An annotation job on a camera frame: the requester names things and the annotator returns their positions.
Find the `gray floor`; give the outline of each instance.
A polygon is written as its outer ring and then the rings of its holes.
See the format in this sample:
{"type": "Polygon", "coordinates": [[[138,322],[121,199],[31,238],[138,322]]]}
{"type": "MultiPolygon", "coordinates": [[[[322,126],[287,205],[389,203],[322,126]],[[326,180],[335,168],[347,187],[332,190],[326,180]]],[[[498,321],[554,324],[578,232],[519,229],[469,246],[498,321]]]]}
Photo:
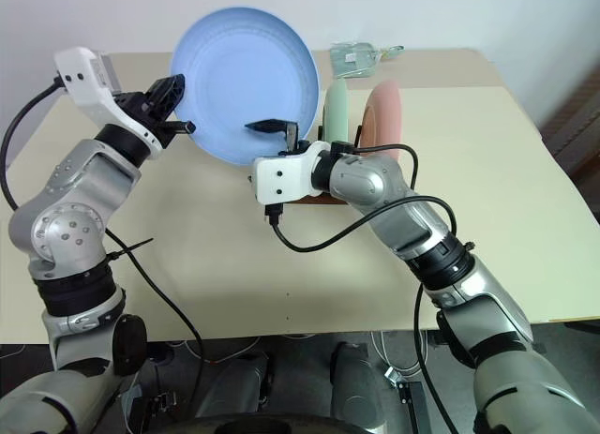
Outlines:
{"type": "MultiPolygon", "coordinates": [[[[544,344],[546,356],[564,377],[569,380],[594,416],[600,419],[600,336],[581,333],[560,324],[538,325],[533,328],[537,342],[544,344]]],[[[405,365],[413,361],[412,334],[392,332],[386,335],[390,359],[405,365]]],[[[207,357],[217,358],[243,348],[252,339],[212,340],[206,342],[207,357]]],[[[410,432],[405,407],[399,403],[398,394],[383,378],[384,366],[372,349],[368,334],[319,335],[303,340],[285,337],[263,337],[254,351],[272,352],[276,356],[275,382],[266,412],[303,412],[328,415],[331,398],[329,360],[331,352],[340,341],[366,342],[372,363],[381,371],[378,386],[388,419],[389,432],[410,432]]],[[[14,351],[16,346],[6,346],[1,354],[14,351]]],[[[472,432],[474,405],[472,372],[456,362],[446,347],[429,349],[428,368],[438,387],[442,400],[454,419],[459,432],[472,432]]],[[[175,390],[182,405],[193,383],[197,359],[185,348],[175,349],[175,358],[168,366],[159,369],[163,387],[175,390]]],[[[203,394],[211,381],[225,366],[207,366],[202,381],[203,394]]],[[[0,361],[2,395],[41,371],[50,369],[47,346],[28,346],[18,356],[0,361]]],[[[155,372],[151,365],[144,366],[140,382],[154,390],[155,372]]],[[[428,402],[433,432],[447,432],[433,402],[428,402]]],[[[167,418],[153,421],[151,427],[169,423],[167,418]]],[[[96,433],[124,432],[119,405],[114,405],[97,427],[96,433]]]]}

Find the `beige tabletop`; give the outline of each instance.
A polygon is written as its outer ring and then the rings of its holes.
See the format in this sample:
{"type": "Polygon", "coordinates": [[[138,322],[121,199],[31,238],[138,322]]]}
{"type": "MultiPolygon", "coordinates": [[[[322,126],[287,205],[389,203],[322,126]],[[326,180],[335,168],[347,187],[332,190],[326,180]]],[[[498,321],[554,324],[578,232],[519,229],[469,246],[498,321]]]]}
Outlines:
{"type": "MultiPolygon", "coordinates": [[[[326,53],[316,56],[323,90],[331,70],[326,53]]],[[[145,90],[169,73],[169,58],[113,61],[124,90],[145,90]]],[[[598,224],[494,67],[467,50],[405,52],[375,77],[349,81],[352,131],[369,89],[388,78],[401,87],[402,140],[419,153],[417,191],[453,206],[459,238],[476,243],[531,321],[600,315],[598,224]]],[[[37,194],[75,143],[97,132],[60,97],[9,170],[16,200],[37,194]]],[[[400,165],[409,175],[410,161],[401,156],[400,165]]],[[[368,227],[324,251],[294,253],[264,223],[247,176],[248,168],[177,138],[142,166],[142,180],[110,222],[127,242],[155,238],[138,257],[204,337],[412,328],[417,282],[368,227]]],[[[26,256],[8,239],[4,202],[0,211],[0,343],[45,342],[43,304],[26,256]]],[[[288,205],[280,228],[312,245],[357,218],[348,206],[288,205]]],[[[127,259],[112,269],[127,290],[127,311],[144,318],[151,339],[190,338],[127,259]]],[[[423,327],[435,326],[434,314],[424,302],[423,327]]]]}

